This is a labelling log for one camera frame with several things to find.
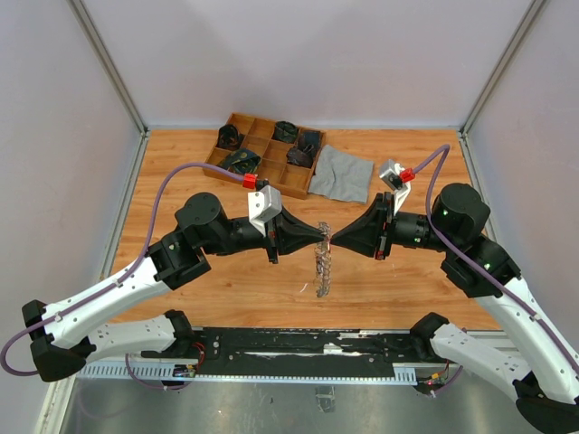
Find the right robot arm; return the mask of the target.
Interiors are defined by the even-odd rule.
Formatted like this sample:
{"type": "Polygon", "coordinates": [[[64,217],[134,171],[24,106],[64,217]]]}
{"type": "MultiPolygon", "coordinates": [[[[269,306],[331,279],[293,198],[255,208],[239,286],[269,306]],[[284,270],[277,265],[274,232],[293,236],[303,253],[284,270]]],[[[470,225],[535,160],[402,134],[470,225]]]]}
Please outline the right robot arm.
{"type": "Polygon", "coordinates": [[[459,364],[507,395],[542,433],[578,431],[578,353],[535,301],[507,251],[483,233],[490,208],[467,184],[448,184],[427,215],[396,212],[380,193],[331,242],[385,259],[394,245],[445,255],[441,270],[501,325],[518,354],[509,356],[430,313],[411,329],[410,350],[422,362],[435,356],[459,364]]]}

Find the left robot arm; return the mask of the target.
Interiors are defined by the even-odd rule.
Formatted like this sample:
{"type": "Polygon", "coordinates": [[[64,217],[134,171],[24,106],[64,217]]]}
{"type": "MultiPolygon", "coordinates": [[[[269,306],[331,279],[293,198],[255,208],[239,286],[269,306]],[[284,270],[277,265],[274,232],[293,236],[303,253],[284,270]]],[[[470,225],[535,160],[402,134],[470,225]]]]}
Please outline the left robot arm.
{"type": "Polygon", "coordinates": [[[178,289],[210,271],[208,256],[263,249],[276,263],[324,239],[321,230],[291,215],[270,186],[248,195],[249,214],[230,219],[212,193],[197,193],[176,212],[176,228],[146,247],[120,272],[66,300],[23,306],[36,371],[63,380],[86,364],[124,354],[188,356],[202,348],[182,311],[128,323],[111,318],[178,289]]]}

